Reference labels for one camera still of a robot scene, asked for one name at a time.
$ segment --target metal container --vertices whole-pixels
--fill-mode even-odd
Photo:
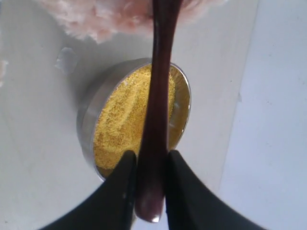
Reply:
[[[141,58],[111,67],[93,83],[80,104],[77,115],[78,139],[86,161],[95,169],[103,181],[112,170],[99,168],[94,161],[93,139],[99,115],[117,86],[134,71],[151,64],[151,61],[151,58]],[[191,93],[183,71],[173,63],[170,71],[175,81],[175,104],[169,120],[169,149],[174,149],[188,121]]]

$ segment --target pink fluffy material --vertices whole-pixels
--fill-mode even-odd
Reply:
[[[151,35],[152,0],[36,0],[79,39],[100,43],[118,32]],[[184,0],[179,23],[197,19],[209,6],[227,0]]]

